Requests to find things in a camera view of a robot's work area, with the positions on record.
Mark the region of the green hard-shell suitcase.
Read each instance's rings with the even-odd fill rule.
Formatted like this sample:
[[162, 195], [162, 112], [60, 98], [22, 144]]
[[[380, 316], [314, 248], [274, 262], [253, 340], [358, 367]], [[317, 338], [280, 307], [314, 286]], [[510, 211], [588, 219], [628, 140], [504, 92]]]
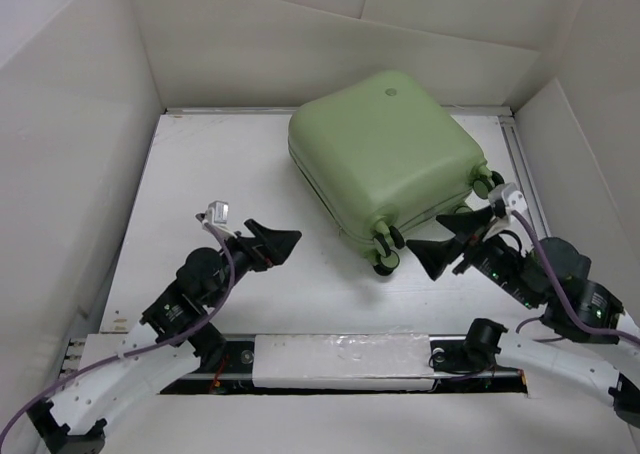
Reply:
[[410, 231], [504, 181], [477, 141], [397, 70], [299, 107], [288, 150], [340, 235], [380, 276], [399, 267]]

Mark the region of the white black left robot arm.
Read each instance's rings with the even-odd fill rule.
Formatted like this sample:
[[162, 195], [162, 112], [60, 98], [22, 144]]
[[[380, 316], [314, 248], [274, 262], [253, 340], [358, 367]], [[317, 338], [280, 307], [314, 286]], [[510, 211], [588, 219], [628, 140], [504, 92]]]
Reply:
[[201, 224], [219, 249], [192, 251], [112, 357], [79, 370], [54, 395], [27, 408], [50, 452], [98, 453], [133, 403], [198, 369], [217, 369], [226, 340], [212, 316], [245, 274], [282, 265], [302, 237], [297, 230], [269, 229], [253, 219], [245, 223], [247, 237], [207, 220]]

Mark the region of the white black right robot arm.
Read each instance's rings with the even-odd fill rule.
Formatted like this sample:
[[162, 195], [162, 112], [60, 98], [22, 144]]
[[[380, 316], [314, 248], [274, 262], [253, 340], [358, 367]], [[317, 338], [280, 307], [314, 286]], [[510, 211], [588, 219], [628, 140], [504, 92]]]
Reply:
[[562, 239], [538, 239], [519, 208], [503, 202], [437, 221], [451, 238], [406, 243], [431, 280], [447, 267], [456, 274], [475, 269], [524, 307], [542, 308], [536, 320], [558, 340], [595, 356], [571, 354], [520, 329], [476, 318], [456, 350], [433, 352], [430, 365], [450, 382], [467, 383], [497, 368], [556, 376], [638, 426], [639, 328], [616, 296], [589, 280], [590, 259]]

